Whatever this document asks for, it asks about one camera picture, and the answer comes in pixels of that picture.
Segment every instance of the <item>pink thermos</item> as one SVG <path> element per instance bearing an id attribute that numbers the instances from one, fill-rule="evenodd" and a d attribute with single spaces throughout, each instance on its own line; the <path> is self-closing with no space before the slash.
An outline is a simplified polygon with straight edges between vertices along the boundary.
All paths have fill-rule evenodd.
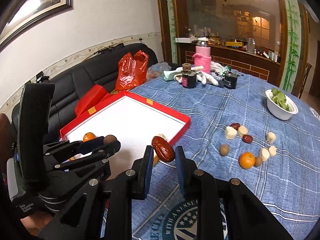
<path id="1" fill-rule="evenodd" d="M 208 38 L 198 38 L 196 53 L 193 55 L 195 66 L 203 66 L 203 72 L 210 74 L 211 56 Z"/>

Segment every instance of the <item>red date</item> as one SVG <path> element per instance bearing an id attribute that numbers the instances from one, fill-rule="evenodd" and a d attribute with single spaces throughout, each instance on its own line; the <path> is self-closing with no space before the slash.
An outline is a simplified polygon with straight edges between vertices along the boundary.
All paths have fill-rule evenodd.
<path id="1" fill-rule="evenodd" d="M 163 162 L 172 162 L 175 158 L 174 150 L 170 144 L 160 136 L 154 136 L 151 145 L 155 150 L 157 156 Z"/>
<path id="2" fill-rule="evenodd" d="M 242 141 L 245 142 L 245 143 L 251 143 L 253 141 L 253 138 L 251 135 L 247 135 L 245 134 L 243 137 L 242 137 Z"/>
<path id="3" fill-rule="evenodd" d="M 240 124 L 236 122 L 236 123 L 231 124 L 230 126 L 234 129 L 238 130 L 238 128 L 240 127 Z"/>

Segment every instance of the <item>orange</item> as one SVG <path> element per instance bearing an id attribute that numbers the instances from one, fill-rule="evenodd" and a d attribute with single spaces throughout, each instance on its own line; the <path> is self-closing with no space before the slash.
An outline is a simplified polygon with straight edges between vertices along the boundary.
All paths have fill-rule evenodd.
<path id="1" fill-rule="evenodd" d="M 239 157 L 239 164 L 244 169 L 250 169 L 256 161 L 256 158 L 252 153 L 245 152 Z"/>
<path id="2" fill-rule="evenodd" d="M 94 139 L 94 138 L 96 138 L 96 136 L 95 136 L 93 133 L 88 132 L 88 133 L 86 133 L 86 134 L 84 135 L 83 141 L 86 142 L 86 141 L 92 140 L 92 139 Z"/>

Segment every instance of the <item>blue tablecloth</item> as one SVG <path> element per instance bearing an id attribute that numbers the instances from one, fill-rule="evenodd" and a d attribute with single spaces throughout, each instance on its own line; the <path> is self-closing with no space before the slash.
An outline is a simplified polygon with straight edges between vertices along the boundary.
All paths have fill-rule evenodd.
<path id="1" fill-rule="evenodd" d="M 288 121 L 274 117 L 265 96 L 265 90 L 273 87 L 250 75 L 239 77 L 235 90 L 200 82 L 194 89 L 185 89 L 160 77 L 132 92 L 189 116 L 190 128 L 176 146 L 183 146 L 186 157 L 215 178 L 239 178 L 299 240 L 320 217 L 320 121 L 309 106 L 290 94 L 299 113 Z M 254 138 L 251 144 L 239 136 L 225 138 L 225 127 L 235 122 L 248 128 Z M 246 151 L 258 156 L 262 147 L 268 148 L 269 131 L 277 136 L 277 155 L 260 167 L 242 169 L 239 156 Z M 218 153 L 221 144 L 230 146 L 226 157 Z M 184 201 L 179 191 L 175 163 L 158 163 L 148 198 L 132 203 L 132 235 L 142 240 L 193 239 L 196 216 L 196 203 Z"/>

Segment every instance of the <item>tablecloth logo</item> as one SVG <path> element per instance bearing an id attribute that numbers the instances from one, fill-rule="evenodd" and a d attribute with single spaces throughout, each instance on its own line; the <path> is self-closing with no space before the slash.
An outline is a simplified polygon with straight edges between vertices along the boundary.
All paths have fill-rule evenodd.
<path id="1" fill-rule="evenodd" d="M 313 114 L 313 116 L 320 121 L 320 115 L 317 113 L 317 111 L 314 110 L 312 107 L 310 107 L 309 110 Z"/>
<path id="2" fill-rule="evenodd" d="M 223 235 L 228 240 L 226 216 L 220 203 Z M 165 217 L 161 214 L 151 227 L 151 240 L 194 240 L 197 233 L 197 201 L 183 201 L 176 205 Z"/>

